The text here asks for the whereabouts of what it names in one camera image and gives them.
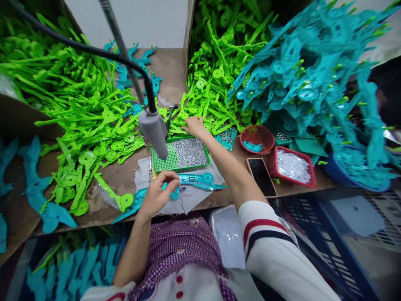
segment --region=white wall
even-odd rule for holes
[[[113,40],[99,0],[65,0],[92,46]],[[125,46],[182,48],[188,0],[110,0]]]
[[[394,0],[356,0],[352,7],[358,7],[355,13],[359,13],[363,10],[382,11],[393,3],[393,1]],[[341,6],[345,2],[350,3],[351,0],[339,0],[336,7]],[[377,48],[365,52],[360,57],[360,62],[369,58],[371,61],[385,63],[395,57],[401,56],[401,8],[386,19],[385,22],[389,23],[389,27],[393,29],[379,37],[376,41],[368,44],[368,47],[376,46]]]

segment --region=phone screen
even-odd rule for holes
[[[277,196],[263,159],[248,159],[248,163],[255,182],[258,184],[260,190],[262,190],[264,196]]]

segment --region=hand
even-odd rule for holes
[[[179,180],[180,178],[173,171],[162,171],[157,178],[153,179],[149,184],[137,218],[150,221],[166,205],[170,194],[180,185]],[[164,183],[168,183],[168,185],[163,191],[162,186]]]
[[[203,126],[202,117],[197,118],[195,116],[191,116],[188,119],[184,119],[184,121],[187,123],[188,126],[183,127],[183,130],[186,131],[188,134],[201,140],[211,135],[209,131]]]

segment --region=wooden table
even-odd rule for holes
[[[163,81],[160,84],[160,95],[168,102],[179,103],[184,92],[187,92],[187,87],[184,83],[186,78],[186,64],[183,59],[182,49],[158,49],[152,56],[152,65],[150,70],[155,72],[157,76],[162,77]],[[245,166],[246,158],[255,158],[257,155],[245,151],[239,144],[238,138],[234,143],[232,153]],[[52,152],[40,159],[38,164],[38,173],[41,177],[50,176],[52,172],[58,169],[57,156],[60,152]],[[138,160],[149,157],[145,148],[142,148],[122,165],[117,162],[109,165],[106,169],[100,168],[99,172],[103,173],[103,178],[109,186],[118,194],[135,193],[134,176],[135,170],[138,167]],[[305,186],[292,185],[285,181],[281,184],[275,184],[278,197],[294,194],[302,194],[311,191],[318,191],[336,187],[317,166],[315,168],[317,187],[309,189]],[[11,166],[7,169],[7,182],[14,182],[15,188],[1,202],[1,211],[8,222],[8,241],[7,251],[0,255],[0,265],[13,254],[17,248],[30,236],[41,235],[42,226],[41,219],[36,212],[29,206],[25,196],[21,193],[25,190],[25,172],[22,167],[22,158],[17,156],[14,158]],[[45,192],[45,197],[50,197],[50,192],[53,186],[50,186]],[[78,224],[78,229],[111,224],[111,222],[120,214],[119,211],[110,207],[101,197],[101,188],[97,185],[97,181],[93,180],[87,192],[87,201],[90,204],[89,212],[80,217],[74,217]],[[213,192],[204,199],[194,210],[214,208],[231,204],[231,193],[229,189]],[[69,209],[71,203],[64,205]],[[134,220],[135,216],[131,216],[125,221]],[[68,231],[71,228],[60,224],[56,232]]]

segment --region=smartphone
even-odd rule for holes
[[[248,158],[246,160],[248,169],[251,172],[256,184],[258,184],[260,190],[262,190],[264,196],[277,197],[276,188],[273,185],[273,181],[267,171],[266,165],[262,158]]]

